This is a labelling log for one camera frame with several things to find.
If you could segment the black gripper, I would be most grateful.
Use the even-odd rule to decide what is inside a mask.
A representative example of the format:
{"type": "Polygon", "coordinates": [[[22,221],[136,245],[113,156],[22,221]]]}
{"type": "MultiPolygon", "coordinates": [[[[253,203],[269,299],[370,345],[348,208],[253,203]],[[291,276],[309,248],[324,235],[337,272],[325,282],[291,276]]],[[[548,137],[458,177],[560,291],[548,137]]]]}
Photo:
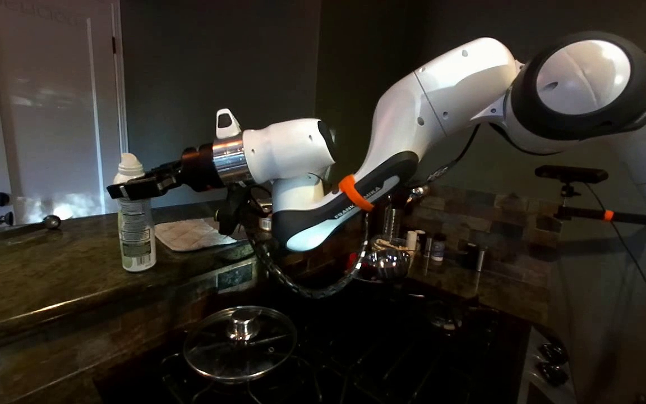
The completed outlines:
{"type": "MultiPolygon", "coordinates": [[[[153,168],[153,175],[163,188],[176,188],[187,184],[194,190],[210,190],[220,187],[220,175],[213,163],[213,147],[183,147],[176,162],[167,162],[153,168]]],[[[155,180],[131,180],[122,184],[109,184],[107,196],[113,199],[151,199],[160,193],[155,180]]]]}

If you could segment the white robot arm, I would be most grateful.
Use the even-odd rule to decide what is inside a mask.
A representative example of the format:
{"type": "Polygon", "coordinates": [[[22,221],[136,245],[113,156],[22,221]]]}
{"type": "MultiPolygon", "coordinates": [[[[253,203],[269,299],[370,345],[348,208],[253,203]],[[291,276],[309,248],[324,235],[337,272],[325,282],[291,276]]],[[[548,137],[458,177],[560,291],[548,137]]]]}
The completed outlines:
{"type": "Polygon", "coordinates": [[[376,199],[447,170],[438,155],[481,128],[527,155],[605,145],[646,199],[646,52],[605,32],[569,33],[521,63],[495,38],[475,38],[413,69],[375,105],[362,166],[325,187],[335,134],[319,118],[244,131],[217,111],[216,139],[144,175],[116,177],[107,196],[151,199],[179,184],[271,188],[271,235],[311,252],[376,199]]]}

